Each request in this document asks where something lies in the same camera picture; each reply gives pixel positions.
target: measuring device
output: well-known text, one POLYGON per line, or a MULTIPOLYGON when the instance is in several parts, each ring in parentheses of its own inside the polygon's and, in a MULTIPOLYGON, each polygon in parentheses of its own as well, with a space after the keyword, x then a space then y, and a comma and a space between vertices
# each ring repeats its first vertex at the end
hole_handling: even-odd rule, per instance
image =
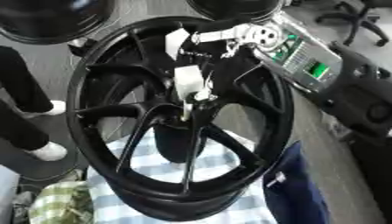
POLYGON ((238 24, 221 31, 195 33, 194 44, 227 41, 230 58, 246 46, 272 72, 305 92, 320 92, 338 77, 342 58, 293 17, 279 11, 264 24, 238 24))

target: chair leg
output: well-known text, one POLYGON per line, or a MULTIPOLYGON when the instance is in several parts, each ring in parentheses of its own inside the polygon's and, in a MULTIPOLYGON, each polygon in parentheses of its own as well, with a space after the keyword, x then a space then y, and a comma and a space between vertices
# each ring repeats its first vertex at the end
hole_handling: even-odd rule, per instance
POLYGON ((361 25, 380 36, 381 40, 377 43, 378 46, 384 46, 389 42, 388 35, 378 25, 367 20, 362 21, 361 25))
POLYGON ((349 15, 349 14, 346 14, 343 12, 335 12, 335 13, 327 13, 327 14, 324 14, 320 17, 317 17, 316 23, 319 24, 319 23, 323 22, 324 19, 328 19, 328 18, 343 19, 343 20, 346 20, 351 23, 353 23, 357 20, 356 16, 349 15))
POLYGON ((353 24, 353 26, 351 27, 350 36, 348 36, 345 42, 343 42, 345 46, 350 46, 353 43, 355 36, 357 35, 358 30, 360 29, 360 26, 361 26, 360 23, 353 24))
POLYGON ((350 14, 353 15, 358 15, 358 11, 357 9, 355 9, 351 4, 346 3, 346 2, 340 2, 337 5, 335 5, 335 10, 340 10, 340 9, 344 9, 345 11, 347 11, 350 14))

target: blue and white checkered fabric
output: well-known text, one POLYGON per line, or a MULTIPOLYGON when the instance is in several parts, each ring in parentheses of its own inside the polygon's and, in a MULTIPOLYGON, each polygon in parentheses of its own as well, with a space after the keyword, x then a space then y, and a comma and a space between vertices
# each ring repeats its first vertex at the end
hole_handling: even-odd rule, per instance
MULTIPOLYGON (((248 139, 227 132, 249 149, 254 143, 248 139)), ((121 154, 127 137, 110 143, 108 147, 117 157, 121 154)), ((154 132, 151 129, 146 133, 138 145, 131 161, 132 168, 145 176, 166 182, 179 183, 184 174, 184 166, 171 164, 164 159, 155 145, 154 132)), ((239 164, 238 157, 219 143, 208 140, 206 148, 199 156, 194 181, 212 179, 229 172, 239 164)), ((135 209, 125 205, 110 189, 105 179, 93 168, 88 169, 87 183, 94 202, 94 223, 96 224, 155 224, 170 223, 145 216, 135 209)), ((267 208, 263 182, 256 181, 231 207, 214 216, 203 220, 188 221, 186 223, 213 223, 213 224, 276 224, 270 210, 267 208)))

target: checkered cloth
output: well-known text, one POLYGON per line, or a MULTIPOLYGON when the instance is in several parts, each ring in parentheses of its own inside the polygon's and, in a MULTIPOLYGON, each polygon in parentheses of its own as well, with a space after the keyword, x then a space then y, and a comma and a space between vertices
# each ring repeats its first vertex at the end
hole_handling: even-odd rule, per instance
MULTIPOLYGON (((254 143, 234 133, 227 132, 249 149, 254 143)), ((108 147, 114 155, 119 157, 127 141, 127 137, 110 143, 108 147)), ((239 164, 238 157, 219 143, 208 140, 206 148, 199 156, 195 165, 194 181, 212 179, 234 169, 239 164)), ((166 182, 180 182, 184 174, 184 166, 171 164, 164 159, 157 150, 154 132, 151 129, 146 133, 138 145, 131 160, 132 168, 145 176, 166 182)), ((93 168, 88 169, 87 184, 94 203, 95 224, 154 224, 170 223, 145 216, 135 209, 124 204, 110 189, 105 179, 93 168)), ((272 213, 266 206, 263 182, 256 181, 231 207, 214 216, 203 220, 189 221, 187 223, 213 223, 213 224, 275 224, 272 213)))
POLYGON ((46 187, 29 209, 31 224, 93 223, 86 182, 61 182, 46 187))

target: tire rim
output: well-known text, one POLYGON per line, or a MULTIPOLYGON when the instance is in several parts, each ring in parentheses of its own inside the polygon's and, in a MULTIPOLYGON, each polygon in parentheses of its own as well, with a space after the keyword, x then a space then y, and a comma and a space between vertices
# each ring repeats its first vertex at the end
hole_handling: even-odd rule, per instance
MULTIPOLYGON (((203 102, 189 122, 179 122, 181 104, 171 98, 172 88, 167 85, 179 62, 173 62, 166 55, 165 35, 179 27, 193 33, 207 22, 195 17, 161 17, 125 26, 101 40, 80 61, 68 89, 68 127, 81 152, 124 203, 161 220, 193 221, 227 208, 277 161, 291 134, 293 105, 288 85, 246 54, 239 57, 245 62, 246 72, 236 75, 233 87, 220 88, 217 100, 203 102), (242 81, 250 76, 258 82, 242 81), (127 93, 140 85, 144 86, 147 101, 119 104, 127 93), (264 96, 242 91, 243 85, 249 89, 268 89, 270 102, 262 99, 264 96), (211 123, 229 103, 245 105, 266 116, 265 128, 254 152, 211 123), (113 116, 137 119, 120 159, 109 151, 97 129, 100 119, 113 116), (145 131, 152 126, 171 125, 186 127, 192 134, 184 180, 179 184, 161 182, 132 171, 132 152, 145 131), (241 160, 241 165, 218 178, 192 182, 192 167, 200 147, 198 140, 203 137, 227 146, 241 160)), ((208 48, 220 47, 210 45, 208 48)))

